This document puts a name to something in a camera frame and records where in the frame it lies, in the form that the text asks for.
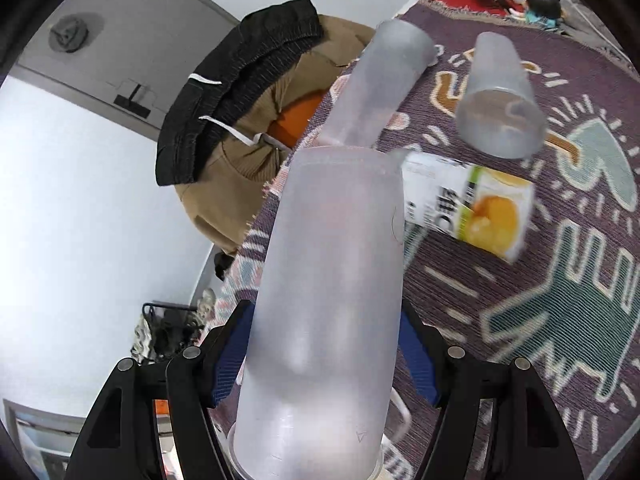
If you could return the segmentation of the tall frosted plastic cup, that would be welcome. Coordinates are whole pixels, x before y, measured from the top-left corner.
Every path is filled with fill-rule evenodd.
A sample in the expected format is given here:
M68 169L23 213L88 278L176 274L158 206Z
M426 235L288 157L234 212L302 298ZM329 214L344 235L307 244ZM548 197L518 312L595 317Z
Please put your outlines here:
M291 162L250 328L230 448L247 479L367 479L396 363L404 207L396 160Z

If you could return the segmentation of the white orange-print paper cup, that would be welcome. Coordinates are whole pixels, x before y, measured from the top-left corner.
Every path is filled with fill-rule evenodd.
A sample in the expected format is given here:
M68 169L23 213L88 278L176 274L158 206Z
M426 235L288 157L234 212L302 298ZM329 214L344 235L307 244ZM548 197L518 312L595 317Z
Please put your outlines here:
M410 152L401 165L405 218L515 261L525 245L535 185L485 166Z

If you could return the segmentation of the short frosted plastic cup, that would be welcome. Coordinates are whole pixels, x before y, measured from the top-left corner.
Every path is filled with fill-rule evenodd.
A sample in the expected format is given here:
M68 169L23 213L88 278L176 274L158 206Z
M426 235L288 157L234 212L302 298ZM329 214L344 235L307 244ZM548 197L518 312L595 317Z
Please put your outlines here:
M541 150L547 119L509 38L477 36L456 126L464 142L490 156L521 159Z

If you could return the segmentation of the long frosted plastic cup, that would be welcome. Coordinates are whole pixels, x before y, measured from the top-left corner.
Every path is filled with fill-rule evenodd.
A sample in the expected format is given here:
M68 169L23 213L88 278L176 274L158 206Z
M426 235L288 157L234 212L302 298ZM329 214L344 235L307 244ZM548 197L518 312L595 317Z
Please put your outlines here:
M373 146L418 79L436 61L434 41L424 30L398 18L383 22L333 103L317 142Z

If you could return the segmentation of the black shoe rack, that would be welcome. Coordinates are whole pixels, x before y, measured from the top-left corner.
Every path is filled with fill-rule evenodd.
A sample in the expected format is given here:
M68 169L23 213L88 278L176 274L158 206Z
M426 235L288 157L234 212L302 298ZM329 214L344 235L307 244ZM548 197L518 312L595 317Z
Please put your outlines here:
M169 361L201 335L196 307L146 302L134 328L131 357L141 365Z

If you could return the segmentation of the grey door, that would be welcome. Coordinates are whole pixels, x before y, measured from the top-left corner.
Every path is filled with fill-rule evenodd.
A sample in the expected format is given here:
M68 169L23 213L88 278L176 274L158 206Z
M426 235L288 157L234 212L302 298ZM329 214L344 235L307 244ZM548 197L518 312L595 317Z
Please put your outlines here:
M54 52L49 30L66 16L84 20L89 37L74 53ZM156 140L186 78L237 22L212 0L64 0L10 74ZM114 104L136 84L146 119Z

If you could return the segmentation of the dark green hat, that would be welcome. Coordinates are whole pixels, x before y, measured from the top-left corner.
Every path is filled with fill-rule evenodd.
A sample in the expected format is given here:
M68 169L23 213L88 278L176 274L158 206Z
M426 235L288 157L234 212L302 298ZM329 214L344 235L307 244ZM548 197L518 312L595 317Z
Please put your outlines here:
M89 37L87 23L77 16L66 16L49 30L48 44L54 52L74 53Z

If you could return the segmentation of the black round doll head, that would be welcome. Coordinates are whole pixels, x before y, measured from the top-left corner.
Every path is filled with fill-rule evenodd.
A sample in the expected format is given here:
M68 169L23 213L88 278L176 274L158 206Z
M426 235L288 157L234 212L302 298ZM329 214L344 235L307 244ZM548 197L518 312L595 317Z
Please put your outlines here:
M527 0L527 4L533 13L549 20L557 20L562 15L560 0Z

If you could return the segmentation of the black garment with drawstring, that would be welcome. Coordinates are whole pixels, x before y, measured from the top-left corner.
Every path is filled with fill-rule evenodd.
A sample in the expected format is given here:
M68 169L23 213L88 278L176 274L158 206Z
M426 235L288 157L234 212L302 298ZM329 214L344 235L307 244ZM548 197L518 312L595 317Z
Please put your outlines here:
M193 183L233 126L324 32L311 0L244 16L186 80L157 140L159 186Z

